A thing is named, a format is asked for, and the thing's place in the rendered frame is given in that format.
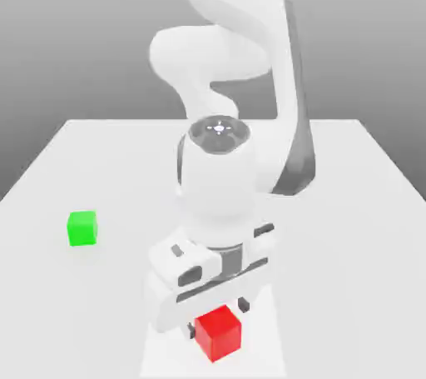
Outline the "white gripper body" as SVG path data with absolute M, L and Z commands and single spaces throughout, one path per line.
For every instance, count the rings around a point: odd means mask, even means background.
M 177 292 L 153 273 L 153 327 L 164 333 L 234 300 L 244 298 L 252 303 L 270 281 L 270 274 L 270 258 L 263 257 L 232 278 Z

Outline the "small red cube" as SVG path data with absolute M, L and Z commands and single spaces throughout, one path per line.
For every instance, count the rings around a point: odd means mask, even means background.
M 195 319 L 195 339 L 211 362 L 241 348 L 242 325 L 227 305 Z

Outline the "small green cube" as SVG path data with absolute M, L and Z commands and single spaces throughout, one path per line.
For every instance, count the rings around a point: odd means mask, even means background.
M 72 247 L 97 243 L 97 214 L 95 211 L 71 212 L 67 220 L 67 235 Z

